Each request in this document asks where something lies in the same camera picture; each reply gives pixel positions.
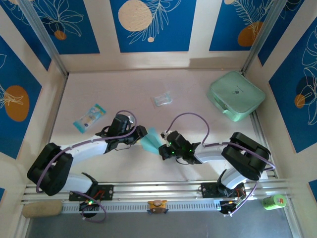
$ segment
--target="green cup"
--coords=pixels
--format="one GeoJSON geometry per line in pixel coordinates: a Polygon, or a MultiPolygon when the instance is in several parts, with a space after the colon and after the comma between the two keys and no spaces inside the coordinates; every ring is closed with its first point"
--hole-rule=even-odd
{"type": "Polygon", "coordinates": [[[285,207],[287,200],[283,195],[277,194],[262,200],[262,205],[266,210],[274,210],[285,207]]]}

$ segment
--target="packaged item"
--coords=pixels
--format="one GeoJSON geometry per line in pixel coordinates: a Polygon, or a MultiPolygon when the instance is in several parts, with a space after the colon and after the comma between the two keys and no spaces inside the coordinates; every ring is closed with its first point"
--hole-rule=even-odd
{"type": "Polygon", "coordinates": [[[160,96],[154,97],[152,98],[152,100],[157,107],[170,104],[173,101],[169,92],[164,93],[160,96]]]}
{"type": "Polygon", "coordinates": [[[82,118],[75,121],[73,124],[81,133],[84,133],[105,113],[106,111],[102,107],[100,107],[98,104],[95,104],[82,118]]]}

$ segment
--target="beige circle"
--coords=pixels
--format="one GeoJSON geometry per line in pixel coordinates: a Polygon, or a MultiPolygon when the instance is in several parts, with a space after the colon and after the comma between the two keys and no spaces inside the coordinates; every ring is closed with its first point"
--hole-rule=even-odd
{"type": "Polygon", "coordinates": [[[118,12],[120,24],[128,31],[142,31],[152,22],[148,6],[140,0],[125,2],[118,12]]]}
{"type": "Polygon", "coordinates": [[[236,1],[236,0],[224,0],[224,3],[229,5],[229,4],[233,4],[234,1],[236,1]]]}
{"type": "Polygon", "coordinates": [[[148,38],[148,42],[150,42],[150,43],[154,42],[154,38],[153,37],[149,37],[148,38]]]}
{"type": "Polygon", "coordinates": [[[11,2],[11,3],[13,3],[13,4],[15,4],[15,5],[18,4],[16,0],[8,0],[8,1],[11,2]]]}

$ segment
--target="mint green pouch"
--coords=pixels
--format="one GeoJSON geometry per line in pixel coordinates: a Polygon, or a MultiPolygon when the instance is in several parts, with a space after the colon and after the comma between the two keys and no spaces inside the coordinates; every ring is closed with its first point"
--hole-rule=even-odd
{"type": "Polygon", "coordinates": [[[265,93],[239,72],[231,71],[212,83],[209,100],[232,121],[240,121],[265,99],[265,93]]]}

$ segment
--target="orange circle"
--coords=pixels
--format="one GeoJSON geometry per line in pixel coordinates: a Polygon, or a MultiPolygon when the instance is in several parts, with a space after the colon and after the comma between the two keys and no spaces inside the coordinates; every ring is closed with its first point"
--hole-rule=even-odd
{"type": "Polygon", "coordinates": [[[256,39],[263,22],[257,21],[252,23],[252,25],[246,26],[240,31],[238,36],[238,44],[243,47],[248,47],[253,45],[254,40],[256,39]]]}
{"type": "Polygon", "coordinates": [[[55,32],[54,32],[54,35],[55,35],[56,38],[58,38],[58,39],[61,40],[61,41],[65,40],[66,37],[67,37],[66,34],[65,34],[65,32],[59,31],[59,30],[55,31],[55,32]]]}
{"type": "Polygon", "coordinates": [[[295,106],[299,109],[305,106],[305,97],[302,94],[299,94],[295,97],[295,106]]]}
{"type": "Polygon", "coordinates": [[[11,86],[6,90],[4,98],[9,100],[4,105],[7,115],[14,121],[24,121],[28,116],[30,108],[29,96],[24,88],[11,86]],[[19,100],[19,103],[13,101],[14,99],[18,100],[20,97],[22,98],[19,100]]]}

